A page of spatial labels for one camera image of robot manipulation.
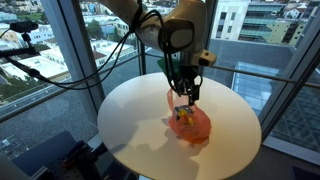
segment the white building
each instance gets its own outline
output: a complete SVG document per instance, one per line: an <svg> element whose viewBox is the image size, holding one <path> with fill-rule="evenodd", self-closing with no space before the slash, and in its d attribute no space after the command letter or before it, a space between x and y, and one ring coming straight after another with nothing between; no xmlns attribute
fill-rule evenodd
<svg viewBox="0 0 320 180"><path fill-rule="evenodd" d="M0 40L0 51L10 50L10 49L18 49L18 48L19 48L19 46L14 42Z"/></svg>
<svg viewBox="0 0 320 180"><path fill-rule="evenodd" d="M40 51L40 55L54 63L67 67L59 47Z"/></svg>
<svg viewBox="0 0 320 180"><path fill-rule="evenodd" d="M96 20L99 22L100 25L114 25L119 18L116 16L108 16L108 15L89 15L83 16L83 20L86 24Z"/></svg>
<svg viewBox="0 0 320 180"><path fill-rule="evenodd" d="M119 36L123 37L128 31L129 31L129 26L123 22L121 19L117 20L117 33ZM133 39L135 38L135 34L130 34L128 39Z"/></svg>
<svg viewBox="0 0 320 180"><path fill-rule="evenodd" d="M42 56L35 56L19 61L20 63L37 69L40 73L48 79L57 79L57 77L64 76L68 73L68 68L57 63L53 63ZM25 76L28 76L25 72L15 67L11 63L0 65L0 68L8 77L17 76L22 80L25 80Z"/></svg>
<svg viewBox="0 0 320 180"><path fill-rule="evenodd" d="M118 43L112 42L112 41L106 41L106 40L97 40L97 41L91 41L91 48L93 51L99 52L101 54L104 54L106 56L110 56L112 51L116 48ZM119 54L120 46L113 54L112 58L115 59L117 55ZM129 53L134 52L134 47L132 45L124 44L120 57Z"/></svg>
<svg viewBox="0 0 320 180"><path fill-rule="evenodd" d="M161 15L169 14L174 8L162 7L162 6L155 6L155 5L146 5L148 11L157 10Z"/></svg>
<svg viewBox="0 0 320 180"><path fill-rule="evenodd" d="M0 23L0 33L4 32L9 27L9 24ZM40 25L38 29L31 31L28 34L30 36L32 44L43 43L44 40L54 37L50 25ZM15 42L19 47L22 47L22 45L24 44L24 40L22 39L21 34L12 30L6 32L6 34L3 36L3 39L10 42Z"/></svg>
<svg viewBox="0 0 320 180"><path fill-rule="evenodd" d="M118 43L115 43L112 41L106 41L106 40L98 40L98 41L91 42L91 48L92 48L93 56L94 56L97 67L100 67L102 64L104 64L107 61L107 59L109 58L110 54L115 49L117 44ZM115 51L115 53L113 54L109 62L114 61L116 59L119 53L119 50L120 50L120 47ZM134 47L131 45L125 44L122 48L120 57L132 52L134 52ZM43 56L44 58L52 62L55 62L57 64L67 67L59 47L41 51L40 54L41 56Z"/></svg>
<svg viewBox="0 0 320 180"><path fill-rule="evenodd" d="M0 12L0 21L16 20L16 19L17 19L17 15L15 14Z"/></svg>
<svg viewBox="0 0 320 180"><path fill-rule="evenodd" d="M211 39L238 40L251 0L220 0Z"/></svg>
<svg viewBox="0 0 320 180"><path fill-rule="evenodd" d="M39 9L43 10L39 0L16 0L16 5L20 11L37 12Z"/></svg>

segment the city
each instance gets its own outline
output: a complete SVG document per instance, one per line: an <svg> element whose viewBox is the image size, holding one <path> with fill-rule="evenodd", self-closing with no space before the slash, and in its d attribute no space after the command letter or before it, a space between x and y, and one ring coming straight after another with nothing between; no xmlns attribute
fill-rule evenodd
<svg viewBox="0 0 320 180"><path fill-rule="evenodd" d="M178 1L145 0L144 10L150 11L156 9L165 16L174 9L177 3ZM283 2L220 0L213 21L209 45L209 50L218 56L216 65L256 73L265 73L266 75L281 76L291 58L294 56L294 52L307 30L310 17L318 13L319 4L319 0ZM121 37L129 30L129 26L115 16L109 9L96 1L79 1L79 8L82 11L83 22L87 29L96 66L100 67L106 63ZM3 34L9 28L10 23L26 20L39 24L37 30L28 34L31 38L31 44L39 51L40 55L34 57L21 55L12 58L40 70L43 72L43 75L50 80L59 82L70 81L72 77L68 72L68 60L64 59L60 51L59 43L55 40L54 27L51 27L47 19L41 1L0 0L0 34ZM121 51L120 61L137 54L136 39L135 35L129 36ZM21 34L11 30L3 34L0 40L0 51L18 49L26 46L27 44L23 41ZM162 55L160 52L151 48L147 48L147 52L158 56ZM113 61L115 61L118 53L119 51L116 51L113 56L110 57L110 62L107 63L107 67L110 67ZM161 71L156 64L157 59L159 58L147 57L148 73ZM0 67L0 116L15 111L16 107L22 107L24 104L36 101L59 90L57 87L26 77L25 73L15 69L15 67L4 58L0 59ZM138 76L139 72L137 67L138 62L136 59L117 67L112 74L118 79L109 78L102 84L106 94L122 81ZM121 73L121 71L128 72L128 75ZM320 70L312 75L313 82L317 84L319 84L320 79L319 72ZM249 76L244 77L239 73L223 72L221 70L208 68L205 68L204 76L232 88L251 105L257 115L259 115L264 107L272 93L274 83L276 83L271 80L262 83L263 78L255 77L256 79L250 79ZM257 85L263 86L264 88L260 88L259 91L257 91L254 87ZM310 108L320 108L319 96L315 95L319 93L312 90L304 91L304 94L315 96L315 99L312 100L314 106L310 106ZM262 93L264 96L256 96L256 94ZM56 104L57 106L64 105L66 106L65 108L72 109L71 107L73 107L73 105L71 102L77 99L76 94L77 92L67 92L61 95L63 98L52 100L52 104L46 103L46 106ZM306 99L308 98L299 99L300 102L303 101L303 103L301 103L303 107L306 107L305 104L309 103L305 102ZM310 111L310 109L301 110L302 105L298 102L299 101L293 103L289 110L295 111L296 109L300 109L297 116L301 117L301 121L305 123L301 123L300 121L300 124L294 124L293 122L296 122L297 119L292 120L292 118L297 117L292 117L290 113L286 113L280 121L280 125L276 126L271 135L320 152L320 114ZM35 114L36 109L39 110L42 108L43 107L40 106L31 109L29 113ZM72 116L71 114L76 111L80 112L81 108L82 107L74 107L68 116ZM79 113L77 117L81 116L85 117L83 113ZM19 119L17 121L21 122L23 121L23 116L18 116L17 119ZM49 119L43 119L43 122L47 123L44 129L47 128L46 130L48 131L54 125L51 119ZM54 121L63 123L57 119L58 118L55 117L53 118ZM13 133L11 132L17 131L14 123L9 121L5 122L6 124L2 123L3 127L0 127L0 140L12 135ZM23 124L30 127L30 129L32 129L31 126L42 128L39 121L40 120L33 120L35 124ZM96 129L88 122L82 122L82 124L81 122L82 121L76 122L73 125L79 127L79 129L83 129L83 131L86 130L88 133L87 135L82 135L81 133L83 131L81 132L77 129L77 132L74 132L75 136L78 139L89 139L96 133ZM300 135L295 136L295 134L298 134L295 132L299 131L299 129L303 129L307 134L306 137L301 137ZM20 137L23 135L19 136L19 139L29 148L43 141L43 139L37 140L39 133L31 134L34 135L31 139Z"/></svg>

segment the building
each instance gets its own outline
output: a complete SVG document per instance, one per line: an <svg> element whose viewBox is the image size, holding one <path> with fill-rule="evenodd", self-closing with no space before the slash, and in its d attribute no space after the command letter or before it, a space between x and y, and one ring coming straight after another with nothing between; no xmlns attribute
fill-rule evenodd
<svg viewBox="0 0 320 180"><path fill-rule="evenodd" d="M320 0L311 0L307 5L307 9L303 14L303 18L309 18L319 9Z"/></svg>
<svg viewBox="0 0 320 180"><path fill-rule="evenodd" d="M277 19L274 24L268 24L271 33L265 38L267 43L294 46L299 40L307 24L306 19Z"/></svg>
<svg viewBox="0 0 320 180"><path fill-rule="evenodd" d="M40 55L54 63L67 67L59 47L40 51Z"/></svg>
<svg viewBox="0 0 320 180"><path fill-rule="evenodd" d="M68 68L66 66L53 63L42 56L23 59L19 62L31 68L37 69L44 77L51 80L61 81L68 76ZM24 80L25 76L28 76L25 72L21 71L11 63L2 64L0 65L0 68L8 77L17 76Z"/></svg>
<svg viewBox="0 0 320 180"><path fill-rule="evenodd" d="M10 25L6 23L0 23L0 33L4 33L7 29L9 29ZM22 42L20 40L21 37L18 37L17 33L14 31L7 31L3 36L2 39L15 43L18 47L22 47Z"/></svg>
<svg viewBox="0 0 320 180"><path fill-rule="evenodd" d="M30 13L36 13L39 10L43 11L41 1L39 0L16 0L18 10Z"/></svg>
<svg viewBox="0 0 320 180"><path fill-rule="evenodd" d="M272 29L268 25L274 24L284 10L285 4L250 3L239 40L267 42Z"/></svg>
<svg viewBox="0 0 320 180"><path fill-rule="evenodd" d="M105 10L107 10L105 6L97 2L81 2L80 8L85 15L105 14Z"/></svg>
<svg viewBox="0 0 320 180"><path fill-rule="evenodd" d="M90 44L93 52L99 52L108 57L111 55L112 51L114 51L116 46L118 45L118 43L116 42L106 41L106 40L91 41ZM112 55L112 59L116 59L119 52L120 52L120 47L116 49L116 51ZM120 57L126 54L130 54L132 52L135 52L134 47L132 45L124 44L121 50Z"/></svg>
<svg viewBox="0 0 320 180"><path fill-rule="evenodd" d="M211 39L238 40L250 0L218 2Z"/></svg>
<svg viewBox="0 0 320 180"><path fill-rule="evenodd" d="M0 22L17 20L17 15L6 12L0 12Z"/></svg>
<svg viewBox="0 0 320 180"><path fill-rule="evenodd" d="M117 33L119 36L123 37L129 31L129 26L123 22L122 20L117 20ZM134 39L136 37L135 34L130 34L128 39Z"/></svg>
<svg viewBox="0 0 320 180"><path fill-rule="evenodd" d="M10 50L10 49L17 49L17 48L19 48L19 47L14 42L0 40L0 51Z"/></svg>
<svg viewBox="0 0 320 180"><path fill-rule="evenodd" d="M115 25L119 18L116 16L108 16L108 15L88 15L83 16L83 20L86 24L96 20L99 22L101 26L103 25Z"/></svg>
<svg viewBox="0 0 320 180"><path fill-rule="evenodd" d="M49 46L50 43L48 40L45 41L45 44ZM98 40L98 41L91 41L91 48L92 48L92 53L94 56L94 60L95 63L97 65L97 67L100 67L101 65L103 65L109 58L109 56L111 55L112 51L116 48L118 43L112 42L112 41L106 41L106 40ZM60 64L62 66L67 67L67 64L65 63L65 60L63 58L63 55L60 51L59 47L54 47L53 45L51 45L52 49L48 49L48 50L44 50L41 51L40 54L41 56L43 56L44 58L55 62L57 64ZM113 56L110 58L110 62L114 61L119 53L120 48L118 48L115 53L113 54ZM121 51L121 55L119 57L128 55L130 53L133 53L134 51L134 47L131 45L127 45L125 44L123 46L123 49Z"/></svg>

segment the tree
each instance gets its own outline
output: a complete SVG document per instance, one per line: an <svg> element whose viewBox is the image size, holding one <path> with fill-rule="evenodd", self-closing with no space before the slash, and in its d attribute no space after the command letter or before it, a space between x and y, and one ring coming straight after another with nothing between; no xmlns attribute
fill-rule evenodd
<svg viewBox="0 0 320 180"><path fill-rule="evenodd" d="M29 76L26 76L25 79L24 81L15 76L7 79L8 84L0 84L1 98L6 99L14 96L12 100L16 100L26 95L21 94L22 92L28 91L28 94L31 94L43 88L43 86L40 86L43 84L42 81L37 81Z"/></svg>
<svg viewBox="0 0 320 180"><path fill-rule="evenodd" d="M119 36L118 29L116 27L114 28L113 34L109 34L108 37L109 37L109 40L113 42L119 42L120 39L122 38L121 36Z"/></svg>
<svg viewBox="0 0 320 180"><path fill-rule="evenodd" d="M103 37L103 32L98 21L92 20L88 26L87 31L90 38L101 39Z"/></svg>
<svg viewBox="0 0 320 180"><path fill-rule="evenodd" d="M49 24L47 15L44 12L42 12L40 20L43 21L45 24Z"/></svg>

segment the window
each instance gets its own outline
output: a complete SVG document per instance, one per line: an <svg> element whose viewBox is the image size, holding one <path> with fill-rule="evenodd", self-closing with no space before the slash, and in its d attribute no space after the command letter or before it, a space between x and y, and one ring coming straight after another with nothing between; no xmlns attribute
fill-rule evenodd
<svg viewBox="0 0 320 180"><path fill-rule="evenodd" d="M218 32L221 32L223 30L223 25L218 26Z"/></svg>
<svg viewBox="0 0 320 180"><path fill-rule="evenodd" d="M226 12L222 12L220 15L220 19L226 19L227 13Z"/></svg>
<svg viewBox="0 0 320 180"><path fill-rule="evenodd" d="M216 9L229 9L232 5L234 4L218 3L218 7L216 7ZM271 124L271 120L276 119L275 114L272 113L279 112L280 107L286 107L286 104L284 104L284 101L281 101L282 98L280 98L286 97L285 94L281 93L284 92L284 89L281 88L285 87L289 92L293 91L289 86L297 85L297 83L290 79L292 77L290 73L297 74L298 76L300 71L297 69L302 68L302 64L304 64L302 62L306 63L303 67L307 67L307 65L311 66L311 64L315 63L307 63L311 61L311 58L307 60L306 57L303 58L303 54L310 51L307 47L311 47L311 45L312 47L316 47L314 42L317 40L315 38L319 37L316 36L315 32L319 31L318 25L320 23L320 17L318 16L319 14L315 14L309 19L303 19L303 25L299 24L297 26L298 28L288 29L284 32L282 27L288 26L288 24L292 23L292 20L286 20L284 18L282 19L283 22L278 22L274 13L268 14L268 12L271 11L282 11L283 5L275 4L271 7L270 4L262 2L259 3L259 5L256 3L249 3L248 5L243 4L243 6L247 7L247 9L242 9L240 6L237 7L236 11L233 9L233 11L237 12L237 19L243 19L243 21L239 21L237 24L228 24L227 33L230 33L232 29L240 29L239 34L235 34L237 32L233 31L233 36L237 37L228 37L232 41L219 39L223 37L222 30L224 25L220 24L220 22L221 19L225 19L226 14L224 12L217 12L217 14L214 15L215 19L212 19L212 28L217 28L217 31L215 36L211 37L216 37L216 39L212 38L210 40L209 44L212 44L212 46L209 46L209 51L216 53L217 59L219 60L214 65L214 68L205 67L203 74L207 78L214 79L215 81L226 85L242 96L259 117L262 129L265 131L264 136L268 137L267 134L269 131L266 129L268 125ZM279 42L279 33L285 33L285 38L288 39L286 44L281 42L281 40ZM235 49L237 51L236 54L229 53ZM252 75L234 73L234 69L237 71L244 71L245 73ZM312 77L314 80L320 79L319 74L313 74ZM282 80L279 80L279 78L284 78L286 80L282 80L288 82L285 83ZM311 103L311 101L318 101L315 94L317 94L317 91L320 88L317 87L316 89L317 90L312 91L313 96L308 96L307 100L310 101L309 103ZM306 94L309 92L310 91L306 91L302 97L306 97ZM318 112L318 106L315 106L316 108L314 110L310 108L305 109L305 111L309 112L308 115L310 116L308 116L308 120L303 118L303 122L305 124L301 125L302 122L299 122L299 119L297 119L295 115L290 116L290 113L292 114L294 110L297 109L297 103L292 104L295 108L291 107L293 109L289 109L290 107L288 107L288 112L285 113L283 117L278 118L285 118L285 121L279 121L279 126L277 125L275 132L273 133L275 135L273 138L279 138L282 141L289 139L287 142L299 145L302 149L308 149L314 152L319 149L319 144L317 144L319 130L314 126L319 126L320 123L315 124L315 121L313 121L314 118L319 119L315 116L315 112ZM310 124L313 124L313 128L315 128L312 131L309 131L311 130ZM279 129L283 129L283 131L287 130L287 132L279 133ZM306 135L306 138L298 137L300 136L299 134Z"/></svg>
<svg viewBox="0 0 320 180"><path fill-rule="evenodd" d="M230 33L231 30L232 30L232 26L229 26L229 27L228 27L228 33Z"/></svg>
<svg viewBox="0 0 320 180"><path fill-rule="evenodd" d="M236 13L233 12L232 15L231 15L231 20L234 20L235 17L236 17Z"/></svg>
<svg viewBox="0 0 320 180"><path fill-rule="evenodd" d="M52 37L57 40L57 42L54 43L55 48L48 47L41 43L31 42L40 52L40 55L30 57L24 54L12 58L16 58L16 60L19 60L21 63L38 69L42 75L53 81L69 82L81 78L74 72L74 70L81 65L79 64L76 50L73 46L70 46L70 39L73 37L66 31L65 25L67 23L64 23L64 19L59 19L55 16L56 14L64 13L59 6L55 6L56 8L52 7L52 5L57 5L55 3L56 1L43 1L44 12L25 15L18 14L16 19L16 21L25 21L27 19L37 21L38 19L36 18L39 17L47 17L50 19L43 19L39 27L50 27L50 23L56 24L52 27L55 33L55 36ZM26 45L24 42L18 40L20 39L19 33L13 31L8 31L8 33L10 33L13 38L16 38L7 42L8 46L13 44L15 48L22 48ZM41 38L36 31L31 31L29 35L37 39ZM6 154L9 158L18 156L26 151L27 148L33 148L64 130L70 131L75 139L85 141L97 133L97 128L94 126L95 117L88 107L93 106L92 104L94 102L86 99L86 94L89 93L88 91L65 92L56 86L28 78L21 71L12 71L15 67L9 63L1 63L2 67L6 66L6 71L8 72L8 74L2 75L2 77L9 83L0 85L2 95L0 97L0 141L19 141L21 144L19 148L12 147L11 154ZM13 85L19 85L21 88L14 88L15 86Z"/></svg>

